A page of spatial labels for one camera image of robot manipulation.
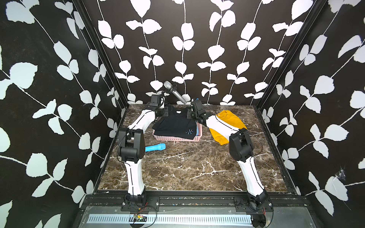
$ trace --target folded clothes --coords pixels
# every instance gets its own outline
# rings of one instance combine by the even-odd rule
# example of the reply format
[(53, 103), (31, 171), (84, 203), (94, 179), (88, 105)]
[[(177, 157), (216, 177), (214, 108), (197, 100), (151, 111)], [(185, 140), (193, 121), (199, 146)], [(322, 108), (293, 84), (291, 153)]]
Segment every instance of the folded clothes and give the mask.
[(188, 108), (169, 107), (169, 116), (162, 117), (153, 125), (155, 135), (194, 139), (197, 134), (196, 122), (187, 118)]

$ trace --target black mounting plate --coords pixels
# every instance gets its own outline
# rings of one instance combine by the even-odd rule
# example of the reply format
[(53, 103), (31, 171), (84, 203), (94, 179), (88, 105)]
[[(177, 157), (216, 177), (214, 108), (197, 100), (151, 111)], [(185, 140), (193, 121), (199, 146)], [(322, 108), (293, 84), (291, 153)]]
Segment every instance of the black mounting plate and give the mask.
[[(156, 211), (158, 211), (159, 207), (160, 207), (160, 197), (158, 196), (146, 196), (147, 200), (146, 202), (147, 207), (146, 209), (143, 210), (143, 212), (149, 212), (149, 211), (155, 211), (154, 209), (156, 209)], [(131, 201), (125, 201), (125, 205), (123, 205), (120, 208), (120, 211), (129, 211), (129, 212), (138, 212), (138, 208), (142, 208), (143, 206), (136, 206), (136, 205), (132, 205)]]

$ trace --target brown marble tabletop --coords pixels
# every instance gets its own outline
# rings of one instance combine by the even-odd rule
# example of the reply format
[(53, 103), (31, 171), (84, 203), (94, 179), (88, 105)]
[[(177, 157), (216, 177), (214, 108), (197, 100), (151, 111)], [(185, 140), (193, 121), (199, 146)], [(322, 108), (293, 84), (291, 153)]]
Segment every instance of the brown marble tabletop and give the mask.
[[(145, 105), (130, 105), (122, 127), (133, 123), (144, 107)], [(251, 131), (250, 133), (262, 142), (263, 151), (255, 157), (261, 182), (268, 192), (286, 192), (287, 188), (278, 163), (272, 155), (253, 106), (210, 105), (210, 107), (217, 113), (230, 110), (243, 121)], [(166, 149), (146, 152), (142, 160), (142, 176), (146, 190), (247, 190), (241, 168), (229, 154), (229, 145), (221, 146), (214, 141), (207, 127), (203, 126), (203, 135), (199, 142), (177, 142), (155, 140), (152, 135), (152, 126), (153, 123), (144, 133), (146, 146), (165, 143)], [(251, 140), (254, 145), (254, 154), (260, 153), (260, 142), (254, 137), (251, 137)], [(128, 189), (126, 168), (116, 158), (117, 145), (116, 142), (101, 177), (100, 190)]]

